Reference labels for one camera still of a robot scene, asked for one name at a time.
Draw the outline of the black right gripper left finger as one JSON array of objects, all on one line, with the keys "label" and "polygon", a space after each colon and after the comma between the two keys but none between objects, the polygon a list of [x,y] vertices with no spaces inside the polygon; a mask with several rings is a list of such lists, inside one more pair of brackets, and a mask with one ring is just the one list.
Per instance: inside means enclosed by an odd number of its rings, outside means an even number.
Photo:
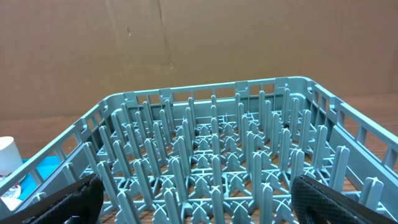
[{"label": "black right gripper left finger", "polygon": [[8,224],[72,223],[98,221],[104,202],[104,185],[98,174],[86,176],[1,220]]}]

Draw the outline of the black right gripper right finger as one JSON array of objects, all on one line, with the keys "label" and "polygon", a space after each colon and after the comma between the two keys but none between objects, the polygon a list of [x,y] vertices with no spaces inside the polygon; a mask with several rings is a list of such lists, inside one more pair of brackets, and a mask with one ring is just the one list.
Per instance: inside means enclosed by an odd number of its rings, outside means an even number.
[{"label": "black right gripper right finger", "polygon": [[395,223],[307,175],[295,177],[290,193],[300,224]]}]

